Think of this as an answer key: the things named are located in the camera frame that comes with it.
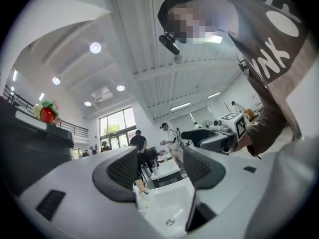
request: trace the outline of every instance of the camera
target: camera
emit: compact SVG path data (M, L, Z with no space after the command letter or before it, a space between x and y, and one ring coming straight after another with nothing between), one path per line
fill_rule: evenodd
M169 33L166 33L165 35L162 34L159 36L159 41L161 42L162 45L164 45L168 50L170 50L171 53L174 55L179 54L179 49L177 46L174 44L175 39L169 35Z

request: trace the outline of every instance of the hand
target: hand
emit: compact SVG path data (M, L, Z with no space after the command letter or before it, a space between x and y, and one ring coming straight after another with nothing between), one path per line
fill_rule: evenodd
M250 136L248 134L245 134L244 137L239 141L237 148L233 151L241 150L243 147L247 147L253 144L253 141L251 140Z

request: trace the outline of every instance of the person in black shirt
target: person in black shirt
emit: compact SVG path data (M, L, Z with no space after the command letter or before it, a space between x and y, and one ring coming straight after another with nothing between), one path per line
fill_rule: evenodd
M153 173L150 157L149 157L148 152L146 151L147 141L146 141L146 138L144 136L141 136L141 133L142 132L140 130L136 130L135 136L130 141L130 145L134 145L138 149L138 171L139 171L139 173L142 174L141 165L145 164L145 162L149 166L151 173Z
M82 154L82 157L88 157L90 154L88 153L88 150L86 149L85 152Z
M93 146L90 147L90 150L92 151L92 155L97 154L98 152L93 148Z

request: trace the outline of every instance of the white table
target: white table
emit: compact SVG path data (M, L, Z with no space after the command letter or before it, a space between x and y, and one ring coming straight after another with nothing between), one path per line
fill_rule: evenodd
M153 174L151 176L151 180L153 181L155 188L160 187L160 182L168 181L174 178L176 178L178 181L182 179L180 168L174 159L161 163L157 171L156 168L153 168L152 170Z
M163 155L163 156L159 156L158 162L164 161L164 158L169 159L169 158L171 158L171 155L168 153L168 154L165 154L165 155Z

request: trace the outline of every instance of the railing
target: railing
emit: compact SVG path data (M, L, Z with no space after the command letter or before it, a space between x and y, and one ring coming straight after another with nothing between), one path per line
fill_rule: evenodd
M68 130L73 133L73 135L81 136L81 137L88 137L88 129L73 125L71 123L65 122L61 120L58 124L56 124L57 127Z
M8 86L4 87L3 97L10 104L13 104L14 106L22 106L23 108L26 108L31 115L34 115L33 113L34 105L29 103L27 100L19 96L14 91L11 91L11 89L9 89Z
M27 100L19 96L14 91L11 91L8 86L5 86L3 97L6 99L10 104L13 104L14 106L22 106L23 108L26 108L27 111L30 113L30 115L34 115L33 113L33 107L34 105L29 103ZM73 133L73 135L81 136L81 137L88 137L88 129L73 125L71 123L68 123L64 120L61 120L58 124L56 124L57 127L68 130Z

